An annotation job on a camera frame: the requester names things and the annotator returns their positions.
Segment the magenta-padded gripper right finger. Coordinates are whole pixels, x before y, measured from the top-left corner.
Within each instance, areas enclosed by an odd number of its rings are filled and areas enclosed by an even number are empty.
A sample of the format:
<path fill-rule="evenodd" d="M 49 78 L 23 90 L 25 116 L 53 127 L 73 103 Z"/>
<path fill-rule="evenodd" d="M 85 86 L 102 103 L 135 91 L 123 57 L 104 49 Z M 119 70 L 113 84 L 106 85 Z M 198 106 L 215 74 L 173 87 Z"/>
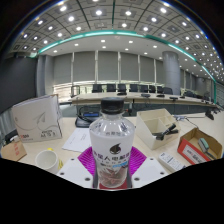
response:
<path fill-rule="evenodd" d="M 146 157 L 137 148 L 131 149 L 127 187 L 141 188 L 167 175 L 162 165 L 154 157 Z"/>

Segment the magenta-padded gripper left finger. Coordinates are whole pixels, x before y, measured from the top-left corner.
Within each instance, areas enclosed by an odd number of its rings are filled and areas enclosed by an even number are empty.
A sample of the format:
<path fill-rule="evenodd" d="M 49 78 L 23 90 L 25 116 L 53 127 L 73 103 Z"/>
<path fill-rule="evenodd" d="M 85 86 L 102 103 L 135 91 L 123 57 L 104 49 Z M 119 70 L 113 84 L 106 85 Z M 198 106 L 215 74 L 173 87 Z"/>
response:
<path fill-rule="evenodd" d="M 87 148 L 77 158 L 69 159 L 57 175 L 84 188 L 97 187 L 97 174 L 92 148 Z"/>

